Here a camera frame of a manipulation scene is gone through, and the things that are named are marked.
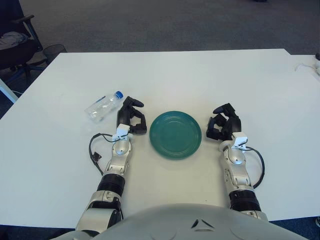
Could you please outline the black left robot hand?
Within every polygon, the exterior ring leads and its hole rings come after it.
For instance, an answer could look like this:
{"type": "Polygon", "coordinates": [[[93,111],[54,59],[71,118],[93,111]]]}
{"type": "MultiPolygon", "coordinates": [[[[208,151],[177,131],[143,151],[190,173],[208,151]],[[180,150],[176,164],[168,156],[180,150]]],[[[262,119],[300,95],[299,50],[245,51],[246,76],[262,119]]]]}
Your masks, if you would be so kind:
{"type": "Polygon", "coordinates": [[[129,126],[128,132],[133,135],[143,135],[147,132],[147,124],[145,115],[142,114],[139,110],[135,109],[135,107],[143,108],[144,104],[128,96],[124,102],[120,110],[117,112],[117,123],[118,127],[120,124],[129,126]],[[140,119],[140,123],[136,125],[131,124],[131,119],[136,117],[140,119]]]}

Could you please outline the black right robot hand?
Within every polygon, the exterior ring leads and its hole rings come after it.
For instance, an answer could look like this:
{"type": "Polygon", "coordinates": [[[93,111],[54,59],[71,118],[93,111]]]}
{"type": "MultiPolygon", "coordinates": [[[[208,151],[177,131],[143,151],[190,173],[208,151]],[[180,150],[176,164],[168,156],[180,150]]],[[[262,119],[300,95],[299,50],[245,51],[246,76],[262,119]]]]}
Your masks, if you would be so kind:
{"type": "Polygon", "coordinates": [[[213,140],[231,141],[233,133],[242,131],[241,120],[230,103],[217,107],[210,117],[206,136],[213,140]]]}

